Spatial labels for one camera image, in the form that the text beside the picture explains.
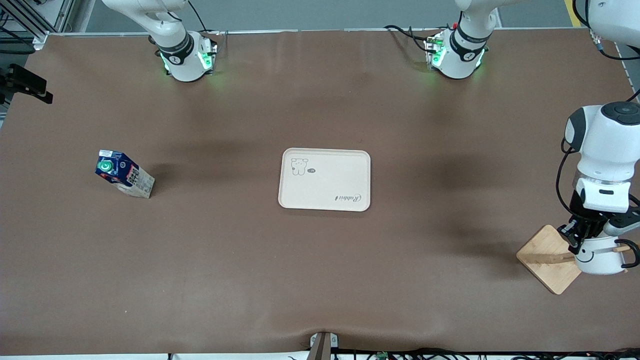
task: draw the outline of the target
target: black cable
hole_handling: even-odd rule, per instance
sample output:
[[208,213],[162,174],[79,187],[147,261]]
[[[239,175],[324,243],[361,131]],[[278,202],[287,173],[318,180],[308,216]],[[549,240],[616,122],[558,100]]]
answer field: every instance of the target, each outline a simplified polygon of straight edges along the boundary
[[[368,359],[372,359],[372,356],[375,356],[378,351],[372,350],[357,350],[357,349],[343,349],[343,348],[335,348],[332,349],[332,354],[349,354],[354,356],[354,360],[357,358],[358,354],[367,355]],[[444,350],[439,348],[420,348],[417,350],[411,351],[387,351],[387,354],[402,356],[404,360],[426,360],[426,359],[434,359],[441,355],[457,355],[468,358],[468,356],[478,356],[477,360],[487,360],[487,355],[500,355],[504,359],[511,360],[510,357],[505,356],[515,356],[519,360],[566,360],[566,357],[569,356],[581,356],[581,357],[597,357],[599,360],[621,360],[623,358],[632,357],[636,360],[640,360],[640,348],[626,348],[620,349],[615,352],[590,352],[590,351],[576,351],[576,352],[478,352],[470,354],[468,352],[460,353],[450,350]]]
[[412,36],[410,33],[406,32],[403,28],[400,28],[399,26],[396,25],[387,25],[385,26],[385,29],[389,30],[389,29],[394,29],[394,30],[398,30],[400,31],[404,36],[410,37],[410,38],[416,38],[417,40],[422,40],[425,41],[427,40],[427,38],[423,38],[423,37],[416,37],[415,35]]
[[187,1],[189,3],[189,6],[193,9],[193,12],[196,13],[196,16],[198,17],[198,20],[200,21],[200,25],[202,25],[202,31],[209,31],[207,29],[206,26],[204,26],[204,22],[202,22],[202,18],[200,17],[200,14],[198,13],[198,10],[196,10],[196,8],[193,6],[193,4],[191,4],[191,0]]
[[627,102],[633,101],[636,97],[638,97],[638,95],[640,95],[640,87],[638,88],[638,90],[633,94],[632,97],[627,99]]
[[580,13],[578,12],[578,6],[576,4],[576,0],[573,0],[573,13],[575,14],[575,17],[578,18],[578,21],[580,21],[582,23],[582,25],[585,25],[587,28],[591,29],[591,26],[589,26],[589,21],[585,18],[582,17],[582,15],[580,15]]
[[589,0],[584,0],[584,20],[589,23]]
[[569,157],[569,155],[571,154],[575,154],[577,151],[573,148],[569,146],[569,149],[565,150],[564,149],[564,143],[566,142],[566,140],[563,138],[562,142],[560,143],[560,148],[562,149],[562,152],[564,153],[564,156],[562,158],[562,161],[560,161],[560,166],[558,166],[558,172],[556,175],[556,195],[558,196],[558,200],[560,201],[560,204],[562,204],[563,208],[565,210],[567,210],[569,212],[569,214],[571,214],[573,217],[578,218],[580,220],[585,220],[588,222],[594,221],[593,219],[590,218],[586,218],[583,216],[580,216],[578,214],[576,214],[575,212],[573,212],[569,206],[567,206],[567,204],[564,202],[564,199],[562,198],[562,194],[560,193],[560,178],[562,178],[562,169],[564,167],[564,163],[566,161],[566,159]]
[[170,12],[166,12],[170,17],[173,17],[174,19],[178,20],[179,22],[182,22],[182,19],[180,19],[179,17],[176,17],[174,14],[170,13]]
[[16,35],[13,31],[5,29],[3,26],[0,26],[0,31],[2,31],[3,33],[9,34],[12,38],[18,40],[19,42],[21,42],[24,45],[27,45],[28,47],[31,48],[30,50],[25,50],[25,51],[20,51],[20,50],[2,50],[2,49],[0,49],[0,54],[30,55],[30,54],[33,54],[33,53],[36,52],[36,49],[33,47],[33,45],[31,45],[28,42],[24,41],[24,39],[22,39],[21,37]]
[[415,35],[413,34],[413,30],[411,29],[411,26],[409,26],[409,32],[411,33],[411,38],[413,39],[413,42],[415,42],[415,45],[418,47],[418,49],[424,51],[425,53],[429,53],[429,54],[435,54],[435,50],[431,50],[431,49],[426,49],[425,47],[422,47],[420,45],[420,43],[418,43],[418,40],[416,39]]
[[635,56],[633,58],[619,58],[617,56],[611,56],[611,55],[605,53],[604,50],[598,50],[598,51],[600,51],[600,54],[603,54],[607,58],[613,59],[613,60],[640,60],[640,56]]
[[410,38],[413,39],[413,42],[415,43],[415,45],[422,51],[427,52],[429,54],[435,54],[435,50],[431,50],[431,49],[426,49],[425,47],[423,47],[422,45],[420,45],[420,43],[418,43],[418,40],[420,41],[425,41],[427,40],[427,38],[425,37],[418,37],[413,33],[413,29],[411,28],[411,26],[409,26],[409,32],[407,33],[405,30],[403,30],[402,28],[400,28],[399,26],[396,25],[387,25],[385,26],[385,29],[389,30],[389,29],[395,29],[400,31],[400,33],[402,33],[405,36],[408,36]]

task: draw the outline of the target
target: metal frame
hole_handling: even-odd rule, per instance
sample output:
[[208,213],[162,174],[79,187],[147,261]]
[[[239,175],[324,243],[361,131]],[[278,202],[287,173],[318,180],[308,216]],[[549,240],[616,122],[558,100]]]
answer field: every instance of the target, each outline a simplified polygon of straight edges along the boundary
[[26,0],[0,0],[0,6],[13,17],[27,32],[31,33],[34,43],[43,44],[49,33],[61,33],[67,25],[68,14],[76,0],[61,0],[62,6],[51,24]]

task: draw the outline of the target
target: wooden board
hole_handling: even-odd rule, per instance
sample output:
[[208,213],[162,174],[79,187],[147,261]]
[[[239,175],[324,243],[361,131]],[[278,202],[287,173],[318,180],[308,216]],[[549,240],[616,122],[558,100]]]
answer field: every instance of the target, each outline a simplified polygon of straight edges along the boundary
[[567,242],[551,225],[545,225],[520,249],[516,257],[544,286],[562,294],[581,271],[567,251]]

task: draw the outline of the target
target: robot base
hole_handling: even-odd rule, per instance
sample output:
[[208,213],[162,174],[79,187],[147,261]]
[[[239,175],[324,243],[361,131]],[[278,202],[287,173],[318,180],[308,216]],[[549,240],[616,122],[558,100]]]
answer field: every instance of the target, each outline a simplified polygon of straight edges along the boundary
[[444,76],[452,79],[464,79],[471,75],[480,66],[484,50],[472,61],[462,61],[456,54],[450,43],[452,31],[445,31],[434,35],[432,42],[425,42],[426,49],[434,50],[436,53],[427,53],[427,62],[430,69],[438,69]]
[[203,37],[196,31],[188,31],[188,33],[194,40],[194,47],[182,65],[172,64],[164,56],[161,56],[167,74],[172,75],[176,80],[185,82],[196,81],[204,74],[212,72],[218,52],[218,45],[212,45],[211,39]]

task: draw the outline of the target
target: cartoon bear print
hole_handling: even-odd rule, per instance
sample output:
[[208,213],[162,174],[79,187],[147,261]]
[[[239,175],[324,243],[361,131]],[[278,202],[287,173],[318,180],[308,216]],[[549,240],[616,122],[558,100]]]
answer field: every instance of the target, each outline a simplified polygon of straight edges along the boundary
[[291,159],[291,168],[294,175],[304,175],[307,170],[308,159]]

